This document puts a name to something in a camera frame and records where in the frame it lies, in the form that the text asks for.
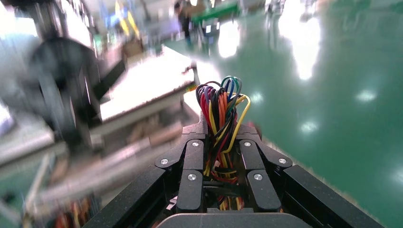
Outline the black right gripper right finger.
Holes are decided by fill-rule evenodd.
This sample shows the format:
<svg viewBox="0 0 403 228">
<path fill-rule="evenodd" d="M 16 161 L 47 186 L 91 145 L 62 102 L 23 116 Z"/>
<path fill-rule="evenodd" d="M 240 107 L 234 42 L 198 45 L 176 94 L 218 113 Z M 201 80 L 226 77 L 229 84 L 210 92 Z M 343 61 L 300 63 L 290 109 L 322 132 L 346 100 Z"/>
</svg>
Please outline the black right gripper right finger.
<svg viewBox="0 0 403 228">
<path fill-rule="evenodd" d="M 293 161 L 267 146 L 253 126 L 242 124 L 236 135 L 237 166 L 245 207 L 254 212 L 280 212 L 284 181 L 281 174 Z"/>
</svg>

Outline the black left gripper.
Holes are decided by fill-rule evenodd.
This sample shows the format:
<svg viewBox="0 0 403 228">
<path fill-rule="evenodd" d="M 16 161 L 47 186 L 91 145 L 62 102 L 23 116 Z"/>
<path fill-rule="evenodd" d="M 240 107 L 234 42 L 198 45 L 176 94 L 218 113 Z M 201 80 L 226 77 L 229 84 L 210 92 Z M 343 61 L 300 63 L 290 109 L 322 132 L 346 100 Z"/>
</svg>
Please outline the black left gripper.
<svg viewBox="0 0 403 228">
<path fill-rule="evenodd" d="M 35 49 L 29 65 L 58 138 L 67 145 L 91 145 L 88 123 L 100 112 L 94 51 L 68 38 L 53 38 Z"/>
</svg>

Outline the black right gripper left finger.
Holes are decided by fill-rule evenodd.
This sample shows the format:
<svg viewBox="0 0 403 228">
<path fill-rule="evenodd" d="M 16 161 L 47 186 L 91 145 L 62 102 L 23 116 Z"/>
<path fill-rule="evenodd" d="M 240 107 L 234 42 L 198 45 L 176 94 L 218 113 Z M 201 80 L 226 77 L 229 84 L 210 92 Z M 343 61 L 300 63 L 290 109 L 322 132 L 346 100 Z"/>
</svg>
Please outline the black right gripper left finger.
<svg viewBox="0 0 403 228">
<path fill-rule="evenodd" d="M 165 170 L 165 187 L 177 192 L 178 213 L 203 211 L 204 152 L 207 123 L 204 117 L 183 127 L 179 143 L 155 160 L 158 168 Z"/>
</svg>

